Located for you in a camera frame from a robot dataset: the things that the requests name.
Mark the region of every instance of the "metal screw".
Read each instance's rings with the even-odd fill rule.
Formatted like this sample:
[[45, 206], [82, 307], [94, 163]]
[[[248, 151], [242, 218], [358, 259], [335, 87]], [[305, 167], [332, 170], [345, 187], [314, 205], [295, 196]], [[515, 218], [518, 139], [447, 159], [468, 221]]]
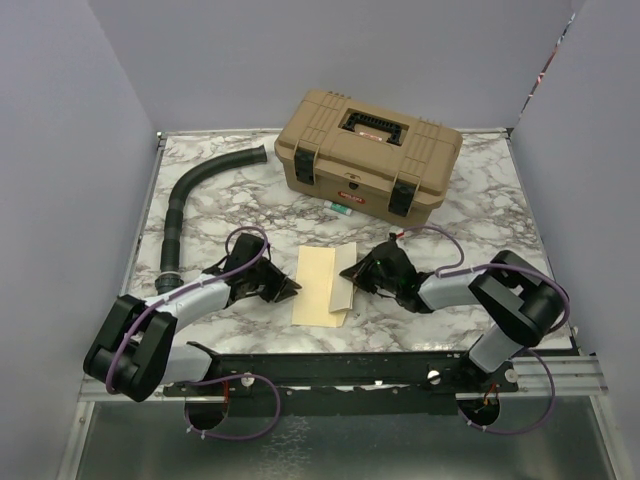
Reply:
[[516, 372], [513, 368], [510, 368], [506, 372], [504, 372], [504, 378], [509, 383], [516, 383], [518, 381], [518, 372]]
[[442, 380], [440, 372], [437, 370], [430, 370], [429, 373], [427, 373], [427, 380], [429, 380], [431, 385], [438, 385]]

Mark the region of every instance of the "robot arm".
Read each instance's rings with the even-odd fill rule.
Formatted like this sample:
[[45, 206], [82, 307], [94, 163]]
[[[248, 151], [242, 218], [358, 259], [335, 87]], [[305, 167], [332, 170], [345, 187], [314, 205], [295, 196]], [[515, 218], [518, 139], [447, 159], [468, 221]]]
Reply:
[[263, 239], [243, 233], [223, 259], [223, 268], [218, 266], [222, 262], [218, 262], [193, 282], [159, 296], [118, 297], [85, 357], [85, 373], [106, 383], [117, 350], [131, 325], [149, 307], [160, 304], [144, 319], [136, 337], [129, 340], [123, 354], [116, 359], [114, 388], [140, 402], [158, 385], [202, 380], [211, 365], [211, 354], [197, 345], [174, 347], [173, 337], [178, 331], [243, 298], [259, 296], [267, 302], [279, 302], [296, 295], [300, 288], [264, 257], [225, 281], [212, 282], [215, 277], [247, 264], [263, 246]]
[[386, 290], [411, 312], [482, 305], [495, 324], [471, 347], [463, 363], [483, 376], [523, 348], [538, 345], [565, 308], [557, 289], [515, 253], [504, 250], [484, 267], [442, 276], [417, 272], [391, 235], [341, 276], [369, 293]]

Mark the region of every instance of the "toolbox handle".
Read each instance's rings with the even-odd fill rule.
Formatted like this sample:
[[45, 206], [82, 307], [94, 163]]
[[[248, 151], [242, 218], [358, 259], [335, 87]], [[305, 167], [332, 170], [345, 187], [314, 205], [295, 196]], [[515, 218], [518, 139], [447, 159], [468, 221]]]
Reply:
[[387, 132], [390, 134], [389, 138], [387, 139], [387, 143], [398, 146], [402, 145], [400, 143], [400, 135], [402, 135], [402, 125], [400, 125], [399, 123], [394, 123], [389, 120], [383, 120], [382, 118], [374, 117], [373, 115], [367, 115], [366, 113], [354, 112], [349, 115], [349, 118], [346, 122], [344, 122], [342, 128], [344, 130], [349, 130], [350, 132], [355, 132], [356, 125], [358, 124]]

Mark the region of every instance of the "paper sheet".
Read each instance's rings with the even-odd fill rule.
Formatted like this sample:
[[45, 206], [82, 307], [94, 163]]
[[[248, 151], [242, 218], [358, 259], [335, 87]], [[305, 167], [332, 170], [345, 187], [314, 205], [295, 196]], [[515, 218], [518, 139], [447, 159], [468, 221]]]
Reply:
[[353, 305], [353, 285], [339, 276], [357, 261], [356, 244], [338, 248], [301, 246], [293, 300], [293, 325], [340, 327]]

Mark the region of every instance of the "hose end fitting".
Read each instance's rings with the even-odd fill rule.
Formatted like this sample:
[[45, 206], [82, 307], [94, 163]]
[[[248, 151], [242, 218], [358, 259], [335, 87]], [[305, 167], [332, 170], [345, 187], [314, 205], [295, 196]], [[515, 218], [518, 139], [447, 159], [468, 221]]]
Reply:
[[154, 282], [158, 295], [175, 290], [178, 287], [184, 285], [184, 281], [180, 277], [179, 273], [161, 273]]

